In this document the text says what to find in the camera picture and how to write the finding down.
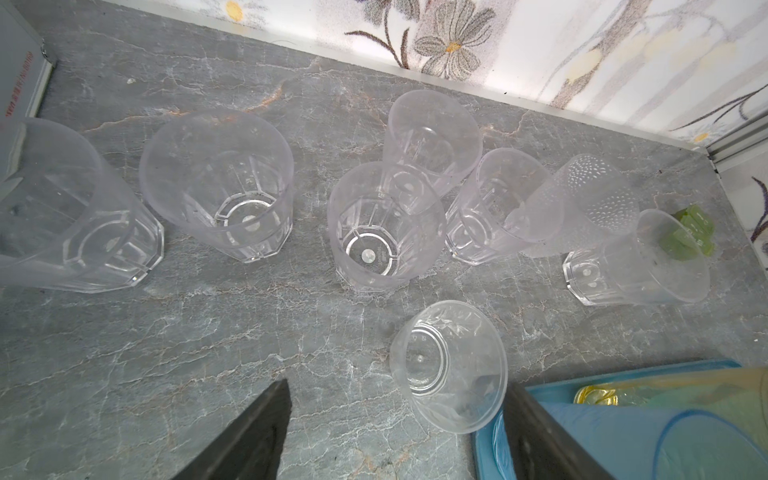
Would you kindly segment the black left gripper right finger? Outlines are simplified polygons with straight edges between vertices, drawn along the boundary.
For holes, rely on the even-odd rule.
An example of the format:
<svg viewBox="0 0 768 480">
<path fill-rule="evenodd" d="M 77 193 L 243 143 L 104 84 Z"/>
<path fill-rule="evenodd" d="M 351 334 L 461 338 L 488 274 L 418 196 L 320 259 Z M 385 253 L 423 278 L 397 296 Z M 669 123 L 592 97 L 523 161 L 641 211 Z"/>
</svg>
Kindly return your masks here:
<svg viewBox="0 0 768 480">
<path fill-rule="evenodd" d="M 507 386 L 502 412 L 518 479 L 612 477 L 522 385 Z"/>
</svg>

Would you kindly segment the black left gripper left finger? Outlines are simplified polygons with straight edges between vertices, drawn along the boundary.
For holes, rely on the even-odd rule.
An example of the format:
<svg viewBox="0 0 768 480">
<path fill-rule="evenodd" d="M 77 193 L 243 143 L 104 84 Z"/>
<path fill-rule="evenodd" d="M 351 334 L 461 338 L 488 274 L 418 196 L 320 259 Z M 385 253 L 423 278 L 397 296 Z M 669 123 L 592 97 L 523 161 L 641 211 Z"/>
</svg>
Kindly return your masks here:
<svg viewBox="0 0 768 480">
<path fill-rule="evenodd" d="M 177 479 L 275 479 L 292 401 L 286 379 L 273 382 Z"/>
</svg>

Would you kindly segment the blue plastic cup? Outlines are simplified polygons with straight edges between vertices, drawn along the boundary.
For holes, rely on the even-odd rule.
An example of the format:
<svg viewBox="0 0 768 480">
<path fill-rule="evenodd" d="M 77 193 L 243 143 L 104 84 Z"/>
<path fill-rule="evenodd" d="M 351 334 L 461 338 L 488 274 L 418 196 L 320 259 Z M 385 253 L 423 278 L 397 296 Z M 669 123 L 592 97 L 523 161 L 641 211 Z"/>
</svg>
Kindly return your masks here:
<svg viewBox="0 0 768 480">
<path fill-rule="evenodd" d="M 543 402 L 543 409 L 616 479 L 765 479 L 767 454 L 704 410 Z"/>
</svg>

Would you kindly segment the yellow plastic cup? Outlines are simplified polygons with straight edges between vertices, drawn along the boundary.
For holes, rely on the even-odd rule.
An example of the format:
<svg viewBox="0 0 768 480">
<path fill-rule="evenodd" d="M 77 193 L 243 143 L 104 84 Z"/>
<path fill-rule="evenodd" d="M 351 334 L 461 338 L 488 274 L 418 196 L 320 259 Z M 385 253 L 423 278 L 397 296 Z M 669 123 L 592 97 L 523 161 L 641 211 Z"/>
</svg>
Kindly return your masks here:
<svg viewBox="0 0 768 480">
<path fill-rule="evenodd" d="M 576 404 L 696 409 L 713 413 L 767 448 L 767 369 L 732 368 L 588 385 Z"/>
</svg>

